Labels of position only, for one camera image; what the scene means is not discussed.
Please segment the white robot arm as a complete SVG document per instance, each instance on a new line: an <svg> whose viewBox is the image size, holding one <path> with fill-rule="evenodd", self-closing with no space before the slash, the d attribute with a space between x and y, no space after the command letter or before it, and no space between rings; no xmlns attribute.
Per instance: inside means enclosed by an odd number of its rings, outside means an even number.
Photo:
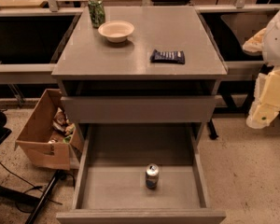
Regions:
<svg viewBox="0 0 280 224"><path fill-rule="evenodd" d="M280 10L268 25L243 44L243 50L262 53L264 62L273 68L267 75L259 73L254 89L254 101L246 124L262 129L271 124L280 112Z"/></svg>

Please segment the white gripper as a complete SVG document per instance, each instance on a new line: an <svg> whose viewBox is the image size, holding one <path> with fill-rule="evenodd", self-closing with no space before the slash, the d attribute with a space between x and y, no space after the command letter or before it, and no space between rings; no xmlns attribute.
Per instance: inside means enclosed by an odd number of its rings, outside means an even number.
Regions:
<svg viewBox="0 0 280 224"><path fill-rule="evenodd" d="M253 129L263 129L271 124L279 112L280 67L275 67L267 75L259 73L246 125Z"/></svg>

